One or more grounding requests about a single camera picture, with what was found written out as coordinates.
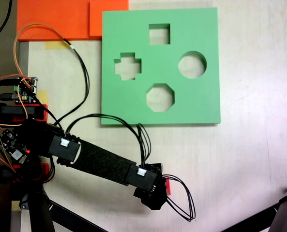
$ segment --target black metal stand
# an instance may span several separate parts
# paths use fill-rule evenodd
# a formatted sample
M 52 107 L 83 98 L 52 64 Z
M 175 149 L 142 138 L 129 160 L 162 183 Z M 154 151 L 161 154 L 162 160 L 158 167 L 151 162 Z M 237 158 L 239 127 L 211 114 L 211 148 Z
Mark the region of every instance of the black metal stand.
M 222 232 L 260 232 L 268 227 L 269 232 L 287 232 L 287 192 L 279 203 Z
M 52 220 L 73 232 L 108 232 L 71 212 L 61 205 L 51 201 L 50 212 Z
M 41 184 L 31 184 L 20 201 L 22 210 L 30 211 L 32 232 L 55 232 L 53 221 L 73 232 L 107 232 L 63 206 L 50 201 Z

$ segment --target yellow tape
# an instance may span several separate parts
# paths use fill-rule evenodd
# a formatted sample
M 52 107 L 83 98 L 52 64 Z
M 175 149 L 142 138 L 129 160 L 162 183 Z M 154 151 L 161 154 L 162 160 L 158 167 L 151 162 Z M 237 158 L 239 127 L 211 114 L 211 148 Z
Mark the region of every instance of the yellow tape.
M 46 90 L 37 90 L 37 98 L 42 104 L 48 105 L 48 96 Z
M 64 41 L 45 41 L 45 50 L 70 49 Z
M 21 208 L 19 207 L 19 201 L 12 201 L 11 208 L 12 211 L 21 211 Z

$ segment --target orange foam board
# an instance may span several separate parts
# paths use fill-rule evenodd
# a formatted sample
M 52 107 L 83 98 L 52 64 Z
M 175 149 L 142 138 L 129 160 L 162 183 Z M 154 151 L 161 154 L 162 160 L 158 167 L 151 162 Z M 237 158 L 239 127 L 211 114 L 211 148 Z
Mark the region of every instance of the orange foam board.
M 128 0 L 17 0 L 16 31 L 27 24 L 45 23 L 68 40 L 101 39 L 102 11 L 113 10 L 128 10 Z M 50 29 L 33 27 L 18 40 L 55 41 L 60 37 Z
M 102 37 L 103 11 L 127 11 L 128 0 L 91 0 L 90 37 L 100 40 Z

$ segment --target square hole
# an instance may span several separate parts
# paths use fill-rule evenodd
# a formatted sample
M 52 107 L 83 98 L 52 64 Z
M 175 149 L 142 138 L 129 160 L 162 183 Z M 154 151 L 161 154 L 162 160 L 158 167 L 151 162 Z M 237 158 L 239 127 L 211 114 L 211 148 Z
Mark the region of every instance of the square hole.
M 150 45 L 170 44 L 170 24 L 149 24 Z

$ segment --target octagonal hole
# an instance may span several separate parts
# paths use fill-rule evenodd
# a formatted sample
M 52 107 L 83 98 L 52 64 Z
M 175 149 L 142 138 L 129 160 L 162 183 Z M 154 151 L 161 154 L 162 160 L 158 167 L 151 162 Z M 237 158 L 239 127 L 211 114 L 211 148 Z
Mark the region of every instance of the octagonal hole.
M 154 112 L 167 112 L 174 104 L 174 91 L 167 84 L 154 84 L 147 92 L 147 105 Z
M 178 68 L 183 76 L 189 79 L 195 79 L 202 76 L 207 69 L 205 57 L 195 51 L 190 51 L 181 57 Z

